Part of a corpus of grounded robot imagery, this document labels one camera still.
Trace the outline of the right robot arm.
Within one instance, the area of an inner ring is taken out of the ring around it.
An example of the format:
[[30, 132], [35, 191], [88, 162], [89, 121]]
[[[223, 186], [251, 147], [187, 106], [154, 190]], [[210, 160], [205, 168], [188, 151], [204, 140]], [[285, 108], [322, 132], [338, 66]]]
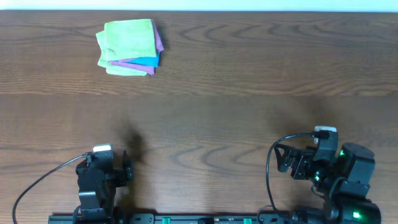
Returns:
[[379, 207], [367, 194], [370, 190], [375, 160], [374, 153], [359, 144], [344, 143], [338, 156], [316, 159], [320, 150], [305, 150], [277, 144], [277, 165], [280, 172], [291, 168], [296, 180], [312, 182], [312, 191], [319, 191], [324, 200], [321, 210], [300, 207], [285, 218], [287, 223], [380, 223]]

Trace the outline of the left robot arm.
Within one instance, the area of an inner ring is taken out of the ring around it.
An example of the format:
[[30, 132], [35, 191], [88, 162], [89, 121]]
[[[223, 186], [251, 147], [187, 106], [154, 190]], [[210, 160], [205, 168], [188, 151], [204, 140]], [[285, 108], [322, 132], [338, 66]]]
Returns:
[[117, 223], [114, 211], [116, 189], [134, 178], [131, 160], [123, 152], [122, 166], [113, 166], [113, 151], [88, 152], [76, 167], [80, 205], [72, 215], [73, 223]]

